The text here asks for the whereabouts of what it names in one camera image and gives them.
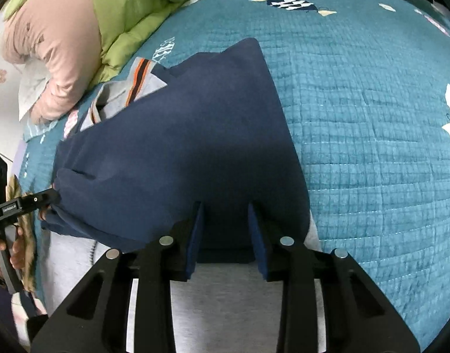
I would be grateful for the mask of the person's left hand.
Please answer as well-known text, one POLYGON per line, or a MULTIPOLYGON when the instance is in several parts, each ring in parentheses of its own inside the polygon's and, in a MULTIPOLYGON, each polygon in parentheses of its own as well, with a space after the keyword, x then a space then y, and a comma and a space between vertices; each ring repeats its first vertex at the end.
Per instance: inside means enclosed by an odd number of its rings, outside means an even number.
MULTIPOLYGON (((24 233, 21 227, 16 228, 18 237, 13 243, 11 264, 15 269, 23 269, 25 267, 25 249, 26 243, 24 241, 24 233)), ((0 239, 0 251, 6 249, 6 243, 0 239)))

